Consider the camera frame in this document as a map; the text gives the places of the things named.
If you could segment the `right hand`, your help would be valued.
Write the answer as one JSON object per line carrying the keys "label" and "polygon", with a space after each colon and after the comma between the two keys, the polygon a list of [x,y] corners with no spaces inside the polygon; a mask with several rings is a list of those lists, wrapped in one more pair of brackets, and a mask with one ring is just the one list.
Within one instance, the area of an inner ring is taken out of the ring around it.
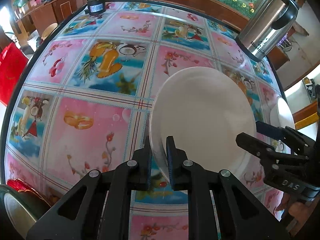
{"label": "right hand", "polygon": [[289,215],[296,220],[295,226],[291,228],[290,233],[295,235],[311,216],[319,202],[319,195],[312,202],[308,202],[307,204],[303,204],[301,202],[289,204],[290,198],[291,196],[289,194],[284,193],[280,204],[276,207],[276,211],[285,210],[287,207],[289,208]]}

